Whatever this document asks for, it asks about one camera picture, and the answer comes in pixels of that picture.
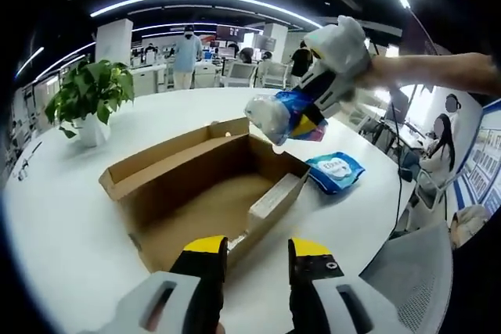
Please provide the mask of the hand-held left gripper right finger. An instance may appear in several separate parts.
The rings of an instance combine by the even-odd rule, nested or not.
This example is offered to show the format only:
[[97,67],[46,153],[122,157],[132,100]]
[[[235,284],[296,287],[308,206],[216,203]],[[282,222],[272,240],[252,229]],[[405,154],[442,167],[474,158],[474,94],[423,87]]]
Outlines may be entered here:
[[394,333],[395,307],[316,242],[288,240],[293,333]]

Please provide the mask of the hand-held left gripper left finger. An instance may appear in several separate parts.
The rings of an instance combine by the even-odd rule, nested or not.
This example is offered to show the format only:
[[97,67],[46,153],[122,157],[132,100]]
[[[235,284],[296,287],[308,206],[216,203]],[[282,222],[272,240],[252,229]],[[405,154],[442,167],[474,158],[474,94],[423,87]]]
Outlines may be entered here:
[[124,296],[114,333],[216,333],[223,307],[228,238],[187,244],[169,271],[152,273]]

